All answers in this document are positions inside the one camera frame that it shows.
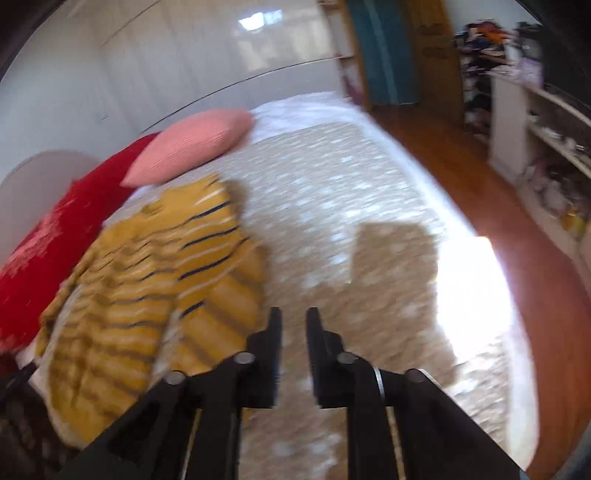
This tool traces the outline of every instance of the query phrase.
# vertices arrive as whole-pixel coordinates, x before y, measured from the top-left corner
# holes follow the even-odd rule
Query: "red cloth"
[[[39,315],[60,283],[96,239],[102,222],[135,190],[119,184],[156,135],[140,138],[74,182],[12,253],[0,271],[0,352],[33,341]]]

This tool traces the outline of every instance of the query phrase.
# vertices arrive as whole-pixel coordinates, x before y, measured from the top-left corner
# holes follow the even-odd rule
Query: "headboard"
[[[68,150],[28,158],[0,183],[0,266],[37,222],[100,160]]]

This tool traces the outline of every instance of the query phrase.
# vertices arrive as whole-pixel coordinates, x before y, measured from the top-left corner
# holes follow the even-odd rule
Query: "wooden floor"
[[[381,108],[373,116],[492,243],[535,362],[540,441],[527,473],[549,479],[591,419],[591,301],[579,276],[488,167],[478,140],[416,106]]]

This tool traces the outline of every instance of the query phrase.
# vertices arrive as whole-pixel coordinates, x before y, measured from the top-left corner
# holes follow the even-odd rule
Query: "metal screw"
[[[240,365],[248,365],[253,363],[255,356],[250,352],[240,352],[234,357],[234,361]]]
[[[351,352],[341,352],[337,355],[336,360],[342,365],[350,365],[357,360],[357,356]]]
[[[166,383],[168,383],[169,385],[180,385],[181,383],[183,383],[185,378],[187,378],[185,374],[183,372],[180,372],[179,370],[173,370],[171,372],[168,372],[166,374],[166,377],[164,377]]]
[[[427,379],[427,377],[425,377],[425,374],[420,370],[417,370],[416,368],[411,368],[407,372],[407,377],[413,383],[422,383]]]

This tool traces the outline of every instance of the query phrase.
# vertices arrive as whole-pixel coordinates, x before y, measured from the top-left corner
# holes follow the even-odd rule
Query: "mattress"
[[[271,102],[254,114],[250,146],[139,189],[106,222],[217,172],[244,228],[268,249],[267,307],[284,315],[280,408],[245,424],[241,478],[346,475],[345,414],[319,410],[311,392],[309,306],[374,365],[426,369],[525,469],[537,443],[532,360],[488,241],[409,153],[335,95]],[[171,322],[167,344],[176,337]],[[42,393],[51,346],[47,355],[34,376]]]

